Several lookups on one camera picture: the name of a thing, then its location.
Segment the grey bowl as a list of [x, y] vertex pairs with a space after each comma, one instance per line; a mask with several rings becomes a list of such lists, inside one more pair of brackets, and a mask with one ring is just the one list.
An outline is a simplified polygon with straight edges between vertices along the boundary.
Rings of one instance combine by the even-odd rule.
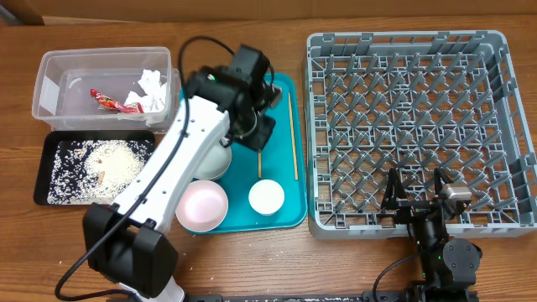
[[228, 170], [232, 162], [232, 149], [220, 144], [213, 146], [201, 161], [194, 178], [198, 180], [218, 180]]

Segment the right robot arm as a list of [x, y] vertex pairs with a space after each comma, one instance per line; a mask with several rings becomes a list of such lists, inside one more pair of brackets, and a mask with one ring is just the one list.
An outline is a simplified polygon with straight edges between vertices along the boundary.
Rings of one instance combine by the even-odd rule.
[[[417, 253], [401, 258], [384, 269], [373, 283], [373, 300], [381, 301], [477, 301], [477, 293], [468, 290], [477, 281], [476, 271], [482, 249], [464, 239], [450, 237], [446, 222], [469, 206], [472, 192], [454, 183], [441, 168], [434, 170], [435, 194], [431, 200], [410, 200], [398, 170], [388, 172], [383, 210], [394, 212], [394, 222], [407, 226]], [[399, 292], [380, 292], [378, 285], [392, 268], [418, 258], [423, 279], [413, 281]]]

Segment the white rice grains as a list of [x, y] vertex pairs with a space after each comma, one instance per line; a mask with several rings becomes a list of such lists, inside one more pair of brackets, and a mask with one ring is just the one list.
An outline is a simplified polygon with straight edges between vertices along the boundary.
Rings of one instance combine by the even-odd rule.
[[53, 157], [46, 203], [111, 203], [138, 175], [154, 151], [151, 140], [62, 141]]

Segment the white napkin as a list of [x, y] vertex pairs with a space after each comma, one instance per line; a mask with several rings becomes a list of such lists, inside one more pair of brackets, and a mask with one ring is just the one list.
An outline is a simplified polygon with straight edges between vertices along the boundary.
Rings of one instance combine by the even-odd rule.
[[139, 104], [144, 113], [153, 113], [153, 116], [148, 117], [126, 117], [126, 120], [145, 121], [145, 124], [150, 127], [154, 124], [162, 122], [164, 116], [156, 116], [156, 113], [162, 113], [166, 105], [167, 84], [161, 83], [161, 73], [158, 70], [144, 70], [138, 85], [141, 87], [144, 96], [140, 96], [135, 91], [128, 93], [124, 105]]

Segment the white cup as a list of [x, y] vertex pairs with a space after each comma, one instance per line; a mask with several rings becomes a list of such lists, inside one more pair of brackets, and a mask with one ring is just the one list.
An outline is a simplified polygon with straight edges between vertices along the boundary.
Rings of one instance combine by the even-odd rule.
[[250, 206], [263, 216], [271, 216], [284, 204], [283, 187], [274, 180], [260, 180], [248, 193]]

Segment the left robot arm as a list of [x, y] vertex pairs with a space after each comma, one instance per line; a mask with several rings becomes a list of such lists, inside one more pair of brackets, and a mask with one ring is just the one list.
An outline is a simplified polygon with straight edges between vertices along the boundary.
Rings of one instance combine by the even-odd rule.
[[275, 126], [264, 114], [282, 94], [270, 66], [204, 66], [182, 88], [184, 105], [142, 171], [111, 205], [83, 216], [81, 261], [118, 284], [103, 292], [111, 298], [184, 300], [173, 278], [179, 254], [165, 236], [180, 197], [221, 139], [259, 151]]

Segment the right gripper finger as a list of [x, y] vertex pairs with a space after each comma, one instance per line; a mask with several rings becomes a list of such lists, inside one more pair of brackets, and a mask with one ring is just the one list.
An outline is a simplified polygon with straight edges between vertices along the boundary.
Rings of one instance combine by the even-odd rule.
[[407, 195], [402, 186], [396, 168], [391, 168], [388, 172], [388, 181], [386, 184], [382, 206], [398, 206], [398, 202], [407, 200]]
[[451, 183], [451, 178], [442, 168], [437, 167], [434, 169], [435, 195], [438, 195], [439, 197], [447, 197], [446, 190]]

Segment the red snack wrapper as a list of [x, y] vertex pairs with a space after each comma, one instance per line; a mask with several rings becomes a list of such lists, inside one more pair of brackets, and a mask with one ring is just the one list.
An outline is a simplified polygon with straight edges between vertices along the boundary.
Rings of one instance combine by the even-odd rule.
[[90, 95], [104, 109], [126, 114], [143, 113], [143, 108], [138, 102], [135, 102], [133, 105], [124, 105], [115, 101], [109, 96], [103, 95], [95, 89], [90, 89]]

